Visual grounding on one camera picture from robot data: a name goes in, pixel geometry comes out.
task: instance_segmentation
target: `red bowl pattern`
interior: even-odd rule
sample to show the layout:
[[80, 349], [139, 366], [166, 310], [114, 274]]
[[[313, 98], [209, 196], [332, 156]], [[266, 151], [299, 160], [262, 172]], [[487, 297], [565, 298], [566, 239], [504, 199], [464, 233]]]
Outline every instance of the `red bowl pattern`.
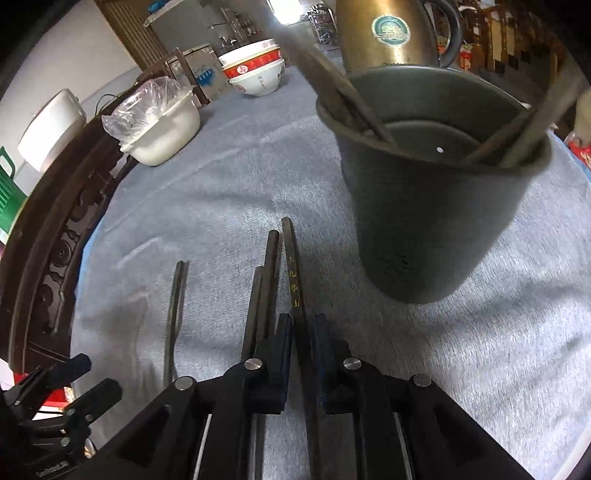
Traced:
[[259, 69], [268, 63], [271, 63], [272, 61], [279, 60], [280, 58], [281, 50], [279, 47], [277, 47], [275, 50], [268, 51], [262, 55], [259, 55], [258, 57], [245, 60], [236, 66], [230, 67], [227, 70], [224, 70], [224, 73], [226, 74], [226, 77], [233, 79], [235, 77], [239, 77], [240, 75], [244, 75], [245, 73]]

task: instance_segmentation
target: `kettle handle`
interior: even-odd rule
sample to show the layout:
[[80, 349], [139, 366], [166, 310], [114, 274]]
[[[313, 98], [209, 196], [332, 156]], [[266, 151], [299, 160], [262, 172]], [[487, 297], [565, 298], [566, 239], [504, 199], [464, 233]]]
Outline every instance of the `kettle handle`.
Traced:
[[462, 48], [462, 42], [464, 40], [462, 18], [460, 16], [460, 11], [457, 9], [455, 5], [453, 5], [448, 0], [425, 1], [427, 3], [438, 6], [447, 17], [447, 22], [449, 23], [450, 31], [449, 45], [447, 46], [447, 50], [443, 52], [443, 55], [441, 55], [441, 58], [439, 59], [439, 66], [449, 67], [455, 60], [457, 54], [460, 51], [460, 48]]

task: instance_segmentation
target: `metal screw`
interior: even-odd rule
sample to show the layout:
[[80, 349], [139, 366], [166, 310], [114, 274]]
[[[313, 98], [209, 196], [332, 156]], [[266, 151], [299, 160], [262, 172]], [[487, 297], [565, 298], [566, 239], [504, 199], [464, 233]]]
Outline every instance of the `metal screw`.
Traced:
[[191, 377], [181, 377], [174, 383], [174, 386], [178, 390], [186, 390], [193, 386], [193, 379]]
[[358, 368], [361, 368], [361, 360], [355, 357], [345, 358], [343, 366], [347, 370], [357, 370]]
[[247, 370], [258, 370], [262, 367], [262, 360], [260, 358], [249, 358], [244, 362]]
[[413, 382], [418, 387], [428, 387], [431, 385], [431, 378], [425, 374], [417, 374], [413, 377]]

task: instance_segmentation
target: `stacked bowls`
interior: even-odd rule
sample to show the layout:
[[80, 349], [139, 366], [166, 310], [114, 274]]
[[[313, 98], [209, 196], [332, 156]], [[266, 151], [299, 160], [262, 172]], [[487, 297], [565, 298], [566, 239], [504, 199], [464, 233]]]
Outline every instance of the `stacked bowls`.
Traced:
[[219, 59], [230, 84], [257, 97], [277, 90], [285, 70], [281, 48], [273, 38], [238, 48]]

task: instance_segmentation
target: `red object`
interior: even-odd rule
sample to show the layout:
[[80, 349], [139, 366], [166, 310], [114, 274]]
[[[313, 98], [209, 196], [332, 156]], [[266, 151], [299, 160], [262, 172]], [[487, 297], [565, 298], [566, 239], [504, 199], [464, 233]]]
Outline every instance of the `red object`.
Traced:
[[[19, 383], [23, 378], [27, 376], [27, 374], [13, 374], [14, 376], [14, 383]], [[54, 390], [51, 395], [45, 400], [43, 404], [46, 407], [59, 407], [65, 408], [68, 406], [68, 401], [66, 400], [66, 394], [64, 393], [64, 389], [61, 388], [59, 390]]]
[[470, 70], [472, 66], [472, 51], [471, 50], [460, 50], [460, 68], [462, 70]]
[[279, 60], [280, 58], [281, 50], [279, 47], [277, 47], [275, 50], [268, 51], [262, 55], [259, 55], [258, 57], [245, 60], [236, 66], [230, 67], [227, 70], [224, 70], [224, 73], [226, 74], [226, 77], [233, 79], [235, 77], [239, 77], [240, 75], [244, 75], [245, 73], [259, 69], [268, 63], [271, 63], [272, 61]]
[[575, 142], [569, 142], [569, 148], [575, 156], [591, 170], [591, 146], [578, 147]]

